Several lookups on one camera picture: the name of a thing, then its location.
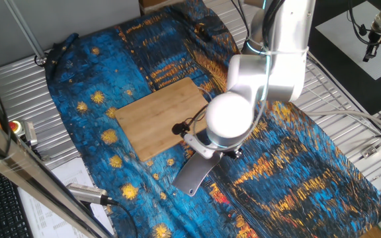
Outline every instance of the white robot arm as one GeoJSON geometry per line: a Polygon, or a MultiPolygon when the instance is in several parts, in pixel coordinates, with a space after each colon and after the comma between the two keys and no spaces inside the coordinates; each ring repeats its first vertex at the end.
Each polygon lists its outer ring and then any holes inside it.
{"type": "MultiPolygon", "coordinates": [[[[196,151],[173,181],[178,189],[193,196],[223,155],[241,155],[239,148],[263,112],[261,107],[258,116],[254,115],[259,101],[265,105],[266,100],[292,101],[300,96],[315,3],[316,0],[266,0],[266,11],[261,9],[254,16],[243,54],[230,61],[227,91],[215,97],[206,109],[210,145],[185,131],[177,133],[196,151]]],[[[381,25],[380,16],[381,12],[371,34],[381,34],[375,31],[381,29],[375,26],[381,25]]]]}

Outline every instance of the bamboo cutting board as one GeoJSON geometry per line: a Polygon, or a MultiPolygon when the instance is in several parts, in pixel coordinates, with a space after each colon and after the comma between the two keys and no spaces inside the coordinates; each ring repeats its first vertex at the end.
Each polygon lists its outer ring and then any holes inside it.
{"type": "MultiPolygon", "coordinates": [[[[178,144],[181,136],[171,132],[176,123],[192,118],[207,104],[192,79],[184,78],[115,112],[116,119],[140,161],[178,144]]],[[[196,125],[200,132],[205,120],[196,125]]]]}

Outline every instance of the blue patterned cloth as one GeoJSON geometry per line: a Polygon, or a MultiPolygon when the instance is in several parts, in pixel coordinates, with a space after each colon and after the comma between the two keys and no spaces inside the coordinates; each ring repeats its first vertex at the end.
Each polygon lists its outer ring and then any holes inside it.
{"type": "MultiPolygon", "coordinates": [[[[55,45],[51,96],[96,184],[126,206],[139,237],[358,237],[381,220],[381,194],[293,104],[270,102],[237,161],[222,159],[194,197],[171,185],[194,151],[180,143],[139,162],[114,111],[190,77],[226,88],[231,34],[186,1],[55,45]]],[[[112,208],[119,237],[134,237],[112,208]]]]}

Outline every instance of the red button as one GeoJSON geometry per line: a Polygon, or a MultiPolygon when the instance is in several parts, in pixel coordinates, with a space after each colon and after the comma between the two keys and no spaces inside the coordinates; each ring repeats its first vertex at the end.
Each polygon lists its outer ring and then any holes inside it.
{"type": "Polygon", "coordinates": [[[11,128],[12,130],[17,130],[17,124],[16,124],[16,123],[14,123],[14,122],[10,122],[9,125],[10,125],[10,128],[11,128]]]}

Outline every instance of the white paper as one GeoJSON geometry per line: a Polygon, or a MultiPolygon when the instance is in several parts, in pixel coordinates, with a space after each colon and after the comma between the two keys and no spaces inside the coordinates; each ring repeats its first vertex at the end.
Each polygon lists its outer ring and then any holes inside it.
{"type": "MultiPolygon", "coordinates": [[[[354,7],[353,12],[357,24],[364,24],[365,27],[369,29],[374,17],[379,13],[379,9],[371,5],[368,1],[365,1],[354,7]]],[[[368,63],[363,62],[362,59],[364,59],[367,45],[360,42],[355,36],[352,23],[348,21],[346,12],[317,26],[316,29],[343,53],[349,56],[373,79],[377,80],[381,77],[381,45],[378,48],[375,58],[370,59],[368,63]]],[[[362,37],[368,41],[368,34],[362,37]]]]}
{"type": "MultiPolygon", "coordinates": [[[[81,158],[73,159],[52,172],[65,184],[77,183],[93,186],[85,164],[81,158]]],[[[21,202],[27,215],[30,228],[35,238],[86,238],[84,234],[45,207],[23,189],[19,188],[21,202]]],[[[102,205],[91,204],[95,217],[114,234],[114,230],[102,205]]]]}

